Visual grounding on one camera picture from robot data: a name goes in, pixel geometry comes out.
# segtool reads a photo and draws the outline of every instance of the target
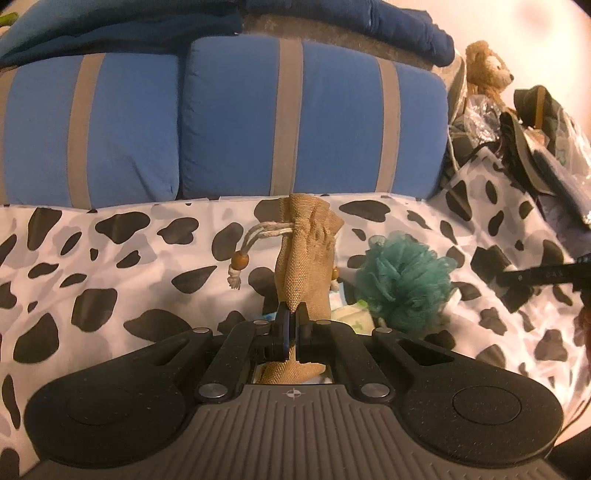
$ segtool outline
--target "drawstring bag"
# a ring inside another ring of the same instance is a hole
[[[248,251],[259,238],[282,236],[275,265],[275,286],[279,301],[293,313],[305,302],[310,320],[330,318],[329,290],[338,289],[335,263],[335,235],[344,221],[319,197],[294,193],[280,199],[280,222],[263,222],[244,237],[228,269],[228,283],[240,288],[240,271],[248,265]],[[269,362],[259,383],[299,384],[324,372],[324,365],[296,361],[295,346],[286,362]]]

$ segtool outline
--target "crosshair symbol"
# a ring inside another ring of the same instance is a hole
[[[292,388],[291,390],[289,390],[284,395],[287,395],[288,397],[290,397],[293,400],[295,400],[297,397],[301,397],[303,395],[303,393],[301,391],[299,391],[299,390],[296,390],[295,388]]]

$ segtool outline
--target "drawstring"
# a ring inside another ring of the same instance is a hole
[[[234,252],[230,266],[228,267],[228,284],[235,290],[240,290],[240,272],[248,266],[248,252],[261,238],[270,238],[272,236],[281,236],[293,233],[295,225],[293,223],[261,222],[252,227],[244,236],[240,250]],[[334,268],[330,280],[330,289],[339,290],[339,269]]]

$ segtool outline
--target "striped cushion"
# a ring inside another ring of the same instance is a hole
[[[91,208],[178,192],[178,60],[93,54],[0,76],[0,202]]]
[[[184,197],[427,197],[446,145],[447,96],[438,77],[299,40],[197,40],[181,113]]]

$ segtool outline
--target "gray ribbed panel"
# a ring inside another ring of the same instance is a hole
[[[27,480],[560,480],[542,460],[512,469],[456,465],[413,442],[384,406],[342,385],[247,385],[229,403],[202,407],[156,455],[88,471],[44,462]]]

